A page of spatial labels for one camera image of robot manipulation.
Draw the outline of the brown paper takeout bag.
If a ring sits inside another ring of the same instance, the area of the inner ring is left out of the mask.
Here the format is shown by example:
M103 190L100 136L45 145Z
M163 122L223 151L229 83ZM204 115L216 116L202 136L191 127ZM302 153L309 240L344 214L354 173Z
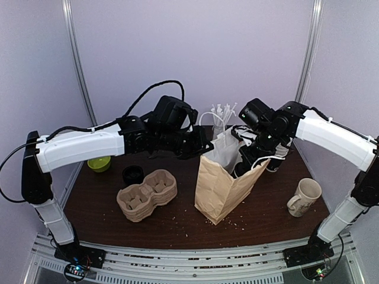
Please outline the brown paper takeout bag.
M264 154L251 170L234 178L233 170L241 162L239 149L245 146L224 130L212 141L214 150L201 155L195 189L195 207L214 225L220 223L251 192L274 154Z

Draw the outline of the brown pulp cup carrier stack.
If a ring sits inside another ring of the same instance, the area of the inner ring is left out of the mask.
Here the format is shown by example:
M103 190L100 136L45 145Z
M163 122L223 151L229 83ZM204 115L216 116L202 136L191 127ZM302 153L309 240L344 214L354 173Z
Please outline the brown pulp cup carrier stack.
M152 215L156 207L168 204L177 193L174 175L159 169L148 174L142 183L119 190L116 201L129 221L140 222Z

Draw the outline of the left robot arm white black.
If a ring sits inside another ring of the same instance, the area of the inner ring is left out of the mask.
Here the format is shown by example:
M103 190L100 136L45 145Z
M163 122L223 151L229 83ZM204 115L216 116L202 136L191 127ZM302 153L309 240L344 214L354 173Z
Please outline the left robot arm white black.
M63 127L44 136L30 132L22 163L22 197L41 215L62 253L79 263L85 249L54 197L51 172L85 160L144 151L171 151L181 160L200 156L214 146L196 124L197 117L189 104L164 95L153 111L141 117L124 114L97 127Z

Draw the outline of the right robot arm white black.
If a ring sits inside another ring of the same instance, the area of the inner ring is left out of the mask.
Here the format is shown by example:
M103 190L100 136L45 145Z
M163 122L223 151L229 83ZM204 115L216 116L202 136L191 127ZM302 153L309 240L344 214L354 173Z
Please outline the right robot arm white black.
M274 156L279 144L297 138L318 145L359 169L348 197L314 230L304 247L304 257L316 261L326 252L332 240L362 213L378 205L378 140L338 124L315 107L290 101L273 110L260 99L249 101L239 118L256 133L251 145L239 150L242 161L232 175L238 178L262 160Z

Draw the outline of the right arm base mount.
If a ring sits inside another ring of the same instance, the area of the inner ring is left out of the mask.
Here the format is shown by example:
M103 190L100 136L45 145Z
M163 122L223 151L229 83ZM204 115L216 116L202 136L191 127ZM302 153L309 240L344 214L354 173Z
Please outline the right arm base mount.
M302 269L304 277L308 280L322 280L327 274L327 268L331 265L330 257L335 253L330 243L326 243L319 237L310 237L308 243L303 246L287 248L283 251L287 267L304 266L318 261L315 264Z

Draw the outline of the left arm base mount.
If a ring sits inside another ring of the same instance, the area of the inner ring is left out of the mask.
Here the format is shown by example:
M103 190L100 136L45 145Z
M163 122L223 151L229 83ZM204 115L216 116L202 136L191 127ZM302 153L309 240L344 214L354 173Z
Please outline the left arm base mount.
M91 268L101 269L104 264L105 250L82 246L78 242L60 245L55 242L54 257L67 262L63 269L64 277L73 283L84 280Z

